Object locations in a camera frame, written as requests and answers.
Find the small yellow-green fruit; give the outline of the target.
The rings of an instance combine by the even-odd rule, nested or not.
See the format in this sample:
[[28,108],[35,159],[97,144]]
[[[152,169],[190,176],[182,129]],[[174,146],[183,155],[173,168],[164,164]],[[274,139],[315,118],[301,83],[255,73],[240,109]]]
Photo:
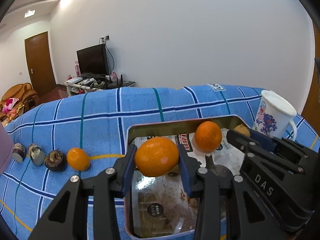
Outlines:
[[248,129],[246,126],[244,126],[244,125],[238,125],[238,126],[236,126],[236,127],[234,128],[234,130],[235,130],[236,132],[238,132],[238,133],[241,133],[241,134],[247,136],[247,137],[250,137],[250,136],[251,136],[249,129]]

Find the blue plaid cloth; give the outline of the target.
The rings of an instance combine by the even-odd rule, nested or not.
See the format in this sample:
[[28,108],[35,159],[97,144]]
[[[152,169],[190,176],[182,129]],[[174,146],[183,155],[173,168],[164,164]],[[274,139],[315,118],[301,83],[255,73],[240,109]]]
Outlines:
[[[252,125],[260,88],[208,84],[170,88],[124,87],[44,103],[5,128],[11,141],[39,145],[44,152],[83,149],[91,158],[81,178],[111,167],[126,151],[127,130],[137,124],[237,115]],[[27,239],[76,171],[53,172],[29,158],[11,160],[1,175],[1,239]]]

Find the water chestnut on cloth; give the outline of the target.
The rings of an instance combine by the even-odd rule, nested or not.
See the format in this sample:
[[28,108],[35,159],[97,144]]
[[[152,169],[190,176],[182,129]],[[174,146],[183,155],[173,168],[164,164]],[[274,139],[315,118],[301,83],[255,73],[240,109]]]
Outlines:
[[67,166],[66,155],[60,150],[54,150],[46,156],[44,165],[52,172],[62,172]]

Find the purple sweet potato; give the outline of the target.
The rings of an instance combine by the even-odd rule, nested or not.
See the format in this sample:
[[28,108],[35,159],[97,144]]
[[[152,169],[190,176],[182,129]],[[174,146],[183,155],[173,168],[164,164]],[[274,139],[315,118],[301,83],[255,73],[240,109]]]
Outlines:
[[225,166],[214,164],[213,158],[210,154],[205,156],[206,160],[206,169],[212,171],[215,175],[222,178],[233,178],[232,172]]

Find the brown wooden door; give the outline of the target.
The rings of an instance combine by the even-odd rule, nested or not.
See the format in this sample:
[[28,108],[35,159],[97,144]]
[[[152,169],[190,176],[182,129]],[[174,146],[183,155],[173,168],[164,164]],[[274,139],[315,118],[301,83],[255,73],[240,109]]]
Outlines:
[[48,32],[25,39],[24,47],[32,87],[42,97],[56,88]]

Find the large orange mandarin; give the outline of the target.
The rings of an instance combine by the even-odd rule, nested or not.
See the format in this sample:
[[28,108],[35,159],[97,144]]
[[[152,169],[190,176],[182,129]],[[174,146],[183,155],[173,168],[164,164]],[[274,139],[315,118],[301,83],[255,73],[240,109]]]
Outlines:
[[203,152],[213,152],[222,142],[222,132],[218,124],[212,121],[201,123],[194,135],[195,142]]

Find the metal tin tray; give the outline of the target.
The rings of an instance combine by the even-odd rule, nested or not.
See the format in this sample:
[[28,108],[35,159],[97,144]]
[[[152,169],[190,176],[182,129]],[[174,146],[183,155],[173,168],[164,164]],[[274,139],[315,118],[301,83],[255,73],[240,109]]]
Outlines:
[[[127,143],[140,147],[154,137],[181,144],[202,167],[205,153],[194,140],[198,126],[206,119],[166,121],[133,125]],[[198,201],[184,191],[178,167],[160,177],[146,177],[135,170],[131,189],[125,197],[125,228],[131,239],[183,239],[194,232]]]

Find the small orange on cloth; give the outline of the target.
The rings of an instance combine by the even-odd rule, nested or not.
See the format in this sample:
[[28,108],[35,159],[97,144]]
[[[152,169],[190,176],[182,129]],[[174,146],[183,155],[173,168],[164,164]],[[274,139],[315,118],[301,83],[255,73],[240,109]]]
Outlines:
[[90,159],[87,153],[81,148],[71,148],[67,153],[68,165],[77,170],[85,171],[90,167]]

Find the leftmost cut water chestnut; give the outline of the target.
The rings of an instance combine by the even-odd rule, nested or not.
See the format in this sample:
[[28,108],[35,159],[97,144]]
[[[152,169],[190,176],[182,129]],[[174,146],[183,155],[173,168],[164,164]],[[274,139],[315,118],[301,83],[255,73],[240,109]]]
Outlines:
[[16,143],[12,151],[12,157],[18,163],[23,162],[26,158],[25,147],[20,143]]

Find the cut water chestnut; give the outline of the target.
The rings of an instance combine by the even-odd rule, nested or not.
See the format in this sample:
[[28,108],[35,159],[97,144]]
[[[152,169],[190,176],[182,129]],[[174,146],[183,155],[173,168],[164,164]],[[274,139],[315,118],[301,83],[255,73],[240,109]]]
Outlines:
[[31,143],[28,146],[28,154],[34,165],[41,166],[44,163],[46,154],[39,145]]
[[20,143],[16,143],[12,151],[12,157],[18,163],[23,162],[26,158],[25,147]]

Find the lilac tumbler cup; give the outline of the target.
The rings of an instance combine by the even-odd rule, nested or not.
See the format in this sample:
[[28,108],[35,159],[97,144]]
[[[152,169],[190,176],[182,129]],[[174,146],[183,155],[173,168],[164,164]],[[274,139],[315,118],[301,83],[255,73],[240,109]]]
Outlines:
[[7,169],[11,159],[14,143],[4,127],[0,127],[0,174]]

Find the white floral mug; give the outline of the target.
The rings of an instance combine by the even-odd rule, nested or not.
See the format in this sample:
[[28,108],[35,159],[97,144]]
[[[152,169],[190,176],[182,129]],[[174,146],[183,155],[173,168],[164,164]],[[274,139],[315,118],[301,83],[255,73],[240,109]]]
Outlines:
[[271,90],[261,91],[261,100],[252,129],[269,137],[282,138],[288,126],[292,127],[289,139],[295,141],[297,126],[293,119],[295,108],[286,99]]

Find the black television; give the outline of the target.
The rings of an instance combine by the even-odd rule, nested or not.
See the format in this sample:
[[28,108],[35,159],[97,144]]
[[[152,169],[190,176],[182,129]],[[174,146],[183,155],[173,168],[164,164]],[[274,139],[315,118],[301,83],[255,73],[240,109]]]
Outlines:
[[82,76],[109,74],[107,52],[104,44],[78,50],[76,54]]

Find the wooden door frame right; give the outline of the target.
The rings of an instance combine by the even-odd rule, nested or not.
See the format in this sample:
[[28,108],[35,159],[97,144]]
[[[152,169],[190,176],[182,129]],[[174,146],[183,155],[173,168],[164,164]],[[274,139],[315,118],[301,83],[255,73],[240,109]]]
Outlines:
[[315,59],[319,58],[319,31],[313,24],[313,31],[315,37],[315,56],[313,59],[313,75],[309,94],[301,113],[302,117],[312,126],[312,128],[319,134],[319,70]]

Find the printed paper in tray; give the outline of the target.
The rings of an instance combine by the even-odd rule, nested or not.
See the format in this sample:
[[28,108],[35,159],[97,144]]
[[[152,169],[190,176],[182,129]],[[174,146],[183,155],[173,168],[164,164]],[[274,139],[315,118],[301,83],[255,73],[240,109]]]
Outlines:
[[[222,142],[210,155],[214,164],[227,167],[234,176],[240,174],[244,154],[227,142],[222,128]],[[176,145],[184,145],[187,154],[206,167],[205,153],[194,140],[194,133],[167,135]],[[195,229],[198,199],[189,198],[184,191],[178,166],[160,177],[146,177],[134,172],[131,184],[127,230],[133,239],[172,239],[192,233]]]

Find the TV stand with clutter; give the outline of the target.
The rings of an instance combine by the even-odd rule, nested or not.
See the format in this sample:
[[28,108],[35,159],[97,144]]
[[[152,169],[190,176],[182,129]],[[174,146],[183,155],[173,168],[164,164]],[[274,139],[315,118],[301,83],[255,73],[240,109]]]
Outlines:
[[121,87],[133,87],[136,85],[135,81],[124,81],[123,76],[116,77],[112,81],[111,76],[106,76],[104,79],[95,79],[93,77],[83,79],[82,77],[72,77],[64,84],[67,95],[73,96],[75,94],[86,94],[101,90],[116,89]]

